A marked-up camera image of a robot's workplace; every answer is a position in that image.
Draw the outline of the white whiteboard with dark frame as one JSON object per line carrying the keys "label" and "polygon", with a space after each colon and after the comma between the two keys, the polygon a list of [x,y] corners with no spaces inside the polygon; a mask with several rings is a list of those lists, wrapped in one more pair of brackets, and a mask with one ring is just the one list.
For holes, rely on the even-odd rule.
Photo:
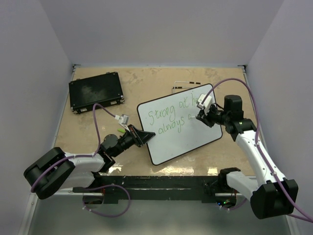
{"label": "white whiteboard with dark frame", "polygon": [[140,103],[137,113],[144,131],[156,135],[147,143],[153,165],[160,165],[178,156],[207,145],[223,136],[222,128],[209,128],[196,119],[196,102],[207,94],[211,84],[194,87],[175,94]]}

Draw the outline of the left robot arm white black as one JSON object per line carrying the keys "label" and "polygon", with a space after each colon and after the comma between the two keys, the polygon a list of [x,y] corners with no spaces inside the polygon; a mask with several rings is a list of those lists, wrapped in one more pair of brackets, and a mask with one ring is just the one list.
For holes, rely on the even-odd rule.
{"label": "left robot arm white black", "polygon": [[96,192],[101,188],[100,172],[108,172],[114,158],[132,146],[142,147],[156,134],[128,125],[118,137],[107,135],[99,149],[91,154],[73,154],[54,147],[29,166],[23,173],[31,192],[39,199],[47,199],[64,188],[86,188]]}

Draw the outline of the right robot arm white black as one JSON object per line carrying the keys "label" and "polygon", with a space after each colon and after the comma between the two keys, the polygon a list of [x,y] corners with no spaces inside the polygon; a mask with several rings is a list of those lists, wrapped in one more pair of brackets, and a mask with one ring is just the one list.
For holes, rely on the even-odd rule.
{"label": "right robot arm white black", "polygon": [[236,167],[225,168],[220,171],[215,188],[223,192],[232,189],[239,192],[250,202],[254,215],[259,219],[293,213],[298,185],[274,166],[262,142],[257,140],[257,128],[252,120],[244,117],[241,97],[225,96],[224,107],[218,109],[211,96],[201,94],[196,104],[200,109],[196,119],[208,127],[215,124],[224,126],[246,154],[256,176],[254,181]]}

